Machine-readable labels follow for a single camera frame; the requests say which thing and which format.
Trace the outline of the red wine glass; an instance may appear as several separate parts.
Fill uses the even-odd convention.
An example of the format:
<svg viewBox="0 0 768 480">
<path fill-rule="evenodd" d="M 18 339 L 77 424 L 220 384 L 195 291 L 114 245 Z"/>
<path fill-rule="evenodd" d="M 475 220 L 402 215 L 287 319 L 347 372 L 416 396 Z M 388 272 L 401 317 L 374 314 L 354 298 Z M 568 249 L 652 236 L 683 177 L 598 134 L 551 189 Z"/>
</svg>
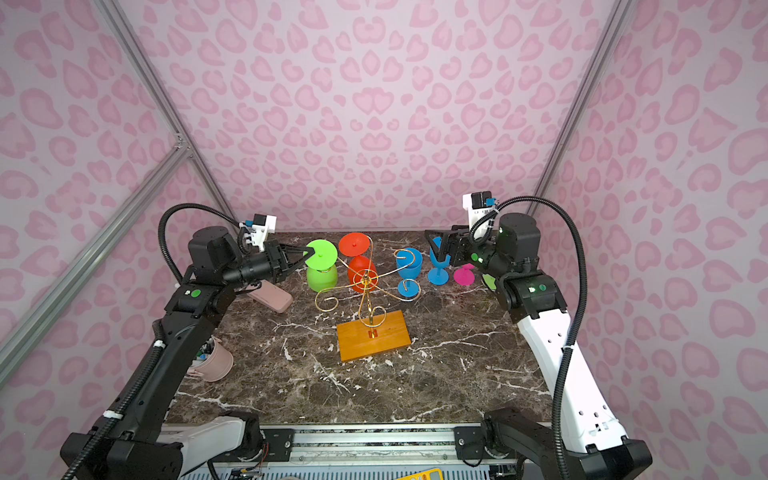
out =
<svg viewBox="0 0 768 480">
<path fill-rule="evenodd" d="M 363 293 L 367 287 L 378 282 L 376 267 L 367 256 L 371 247 L 370 237 L 359 232 L 349 233 L 339 241 L 339 252 L 348 259 L 349 284 L 358 293 Z"/>
</svg>

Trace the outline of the green wine glass back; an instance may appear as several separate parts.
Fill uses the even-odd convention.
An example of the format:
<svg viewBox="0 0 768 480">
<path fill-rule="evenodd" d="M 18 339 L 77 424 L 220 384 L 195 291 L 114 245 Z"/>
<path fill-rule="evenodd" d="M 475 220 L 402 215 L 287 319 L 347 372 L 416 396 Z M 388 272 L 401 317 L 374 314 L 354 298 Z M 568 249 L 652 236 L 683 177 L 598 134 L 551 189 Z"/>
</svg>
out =
<svg viewBox="0 0 768 480">
<path fill-rule="evenodd" d="M 316 239 L 309 242 L 307 247 L 314 250 L 314 254 L 305 262 L 309 288 L 316 293 L 334 288 L 338 281 L 336 246 L 328 240 Z"/>
</svg>

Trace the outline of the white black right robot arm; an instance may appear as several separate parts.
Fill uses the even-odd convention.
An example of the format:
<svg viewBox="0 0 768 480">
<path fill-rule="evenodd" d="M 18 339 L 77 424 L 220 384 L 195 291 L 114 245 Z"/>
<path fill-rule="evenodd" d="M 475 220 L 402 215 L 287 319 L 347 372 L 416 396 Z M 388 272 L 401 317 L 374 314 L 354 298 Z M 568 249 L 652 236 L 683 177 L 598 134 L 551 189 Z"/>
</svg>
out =
<svg viewBox="0 0 768 480">
<path fill-rule="evenodd" d="M 462 226 L 428 230 L 425 238 L 437 259 L 471 264 L 492 278 L 499 304 L 519 315 L 518 329 L 552 396 L 548 426 L 512 407 L 486 413 L 482 443 L 470 455 L 515 455 L 537 465 L 546 479 L 635 479 L 646 470 L 649 447 L 630 438 L 610 409 L 576 344 L 564 296 L 539 267 L 536 220 L 505 214 L 497 237 L 482 245 Z"/>
</svg>

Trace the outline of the blue wine glass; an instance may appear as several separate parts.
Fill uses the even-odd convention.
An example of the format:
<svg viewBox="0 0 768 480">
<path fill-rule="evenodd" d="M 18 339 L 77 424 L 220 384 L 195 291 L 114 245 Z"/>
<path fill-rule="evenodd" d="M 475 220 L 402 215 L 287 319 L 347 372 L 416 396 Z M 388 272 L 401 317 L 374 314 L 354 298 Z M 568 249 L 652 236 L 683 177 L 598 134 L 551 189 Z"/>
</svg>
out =
<svg viewBox="0 0 768 480">
<path fill-rule="evenodd" d="M 398 293 L 405 299 L 416 298 L 420 293 L 417 278 L 421 274 L 423 257 L 414 248 L 400 249 L 395 252 L 397 274 L 401 277 Z"/>
<path fill-rule="evenodd" d="M 427 278 L 428 281 L 435 286 L 445 285 L 450 279 L 450 275 L 447 271 L 447 267 L 450 263 L 450 256 L 447 255 L 442 261 L 440 261 L 437 256 L 440 251 L 441 242 L 442 240 L 438 236 L 433 236 L 430 240 L 429 257 L 432 268 L 428 272 Z"/>
</svg>

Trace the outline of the magenta wine glass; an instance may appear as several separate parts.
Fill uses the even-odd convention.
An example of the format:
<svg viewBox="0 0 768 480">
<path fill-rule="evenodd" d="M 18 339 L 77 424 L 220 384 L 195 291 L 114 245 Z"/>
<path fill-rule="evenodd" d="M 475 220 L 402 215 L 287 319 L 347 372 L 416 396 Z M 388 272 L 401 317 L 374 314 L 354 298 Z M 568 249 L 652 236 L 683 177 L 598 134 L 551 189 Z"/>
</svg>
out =
<svg viewBox="0 0 768 480">
<path fill-rule="evenodd" d="M 461 286 L 470 286 L 475 282 L 474 266 L 465 264 L 458 267 L 453 275 L 454 281 Z"/>
</svg>

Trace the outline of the blue wine glass front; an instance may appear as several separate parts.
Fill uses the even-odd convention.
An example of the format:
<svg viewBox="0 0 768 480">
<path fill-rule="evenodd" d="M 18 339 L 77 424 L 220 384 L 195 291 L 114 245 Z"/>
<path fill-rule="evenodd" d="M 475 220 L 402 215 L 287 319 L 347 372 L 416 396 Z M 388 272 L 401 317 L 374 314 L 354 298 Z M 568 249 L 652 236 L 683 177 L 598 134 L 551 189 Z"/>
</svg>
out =
<svg viewBox="0 0 768 480">
<path fill-rule="evenodd" d="M 397 274 L 401 277 L 398 293 L 405 299 L 416 298 L 420 293 L 417 278 L 421 274 L 423 257 L 414 248 L 400 249 L 395 252 Z"/>
</svg>

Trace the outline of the green wine glass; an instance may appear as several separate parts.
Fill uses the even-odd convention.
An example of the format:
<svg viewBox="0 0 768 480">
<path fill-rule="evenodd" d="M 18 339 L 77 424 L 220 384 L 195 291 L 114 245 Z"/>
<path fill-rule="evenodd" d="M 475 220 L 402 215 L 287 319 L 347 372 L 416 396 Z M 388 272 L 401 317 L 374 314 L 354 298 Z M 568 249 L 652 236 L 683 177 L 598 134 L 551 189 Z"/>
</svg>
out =
<svg viewBox="0 0 768 480">
<path fill-rule="evenodd" d="M 496 281 L 495 281 L 495 278 L 494 278 L 493 276 L 491 276 L 491 275 L 488 275 L 488 274 L 483 274 L 483 275 L 482 275 L 482 281 L 483 281 L 483 284 L 484 284 L 484 285 L 485 285 L 485 286 L 486 286 L 486 287 L 487 287 L 487 288 L 488 288 L 488 289 L 489 289 L 491 292 L 495 292 L 495 291 L 496 291 Z"/>
<path fill-rule="evenodd" d="M 316 293 L 334 288 L 338 281 L 336 246 L 328 240 L 316 239 L 309 242 L 307 247 L 314 250 L 314 254 L 305 262 L 309 288 Z"/>
</svg>

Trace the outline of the green wine glass front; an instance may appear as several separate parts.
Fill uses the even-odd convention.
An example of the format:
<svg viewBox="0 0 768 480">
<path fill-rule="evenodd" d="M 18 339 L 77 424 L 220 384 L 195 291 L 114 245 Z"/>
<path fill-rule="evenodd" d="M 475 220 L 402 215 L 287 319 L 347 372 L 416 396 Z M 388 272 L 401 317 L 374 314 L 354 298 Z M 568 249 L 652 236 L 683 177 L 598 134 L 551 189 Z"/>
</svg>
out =
<svg viewBox="0 0 768 480">
<path fill-rule="evenodd" d="M 483 281 L 483 284 L 484 284 L 484 285 L 485 285 L 485 286 L 486 286 L 486 287 L 487 287 L 487 288 L 488 288 L 488 289 L 489 289 L 491 292 L 495 292 L 495 291 L 496 291 L 496 281 L 495 281 L 495 278 L 494 278 L 493 276 L 491 276 L 491 275 L 488 275 L 488 274 L 483 274 L 483 275 L 482 275 L 482 281 Z"/>
</svg>

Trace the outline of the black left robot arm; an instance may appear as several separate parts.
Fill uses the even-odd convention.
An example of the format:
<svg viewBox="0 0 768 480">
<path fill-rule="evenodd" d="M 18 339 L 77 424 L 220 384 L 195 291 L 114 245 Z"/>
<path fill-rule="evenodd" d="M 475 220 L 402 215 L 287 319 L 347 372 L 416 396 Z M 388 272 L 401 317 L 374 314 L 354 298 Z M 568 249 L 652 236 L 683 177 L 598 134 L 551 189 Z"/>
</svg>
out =
<svg viewBox="0 0 768 480">
<path fill-rule="evenodd" d="M 285 280 L 314 250 L 276 241 L 245 257 L 225 227 L 197 231 L 188 244 L 192 263 L 152 324 L 154 340 L 116 399 L 86 433 L 72 433 L 60 456 L 67 479 L 177 479 L 231 452 L 252 459 L 263 452 L 257 415 L 231 412 L 180 437 L 163 438 L 175 394 L 203 344 L 220 325 L 237 292 Z"/>
</svg>

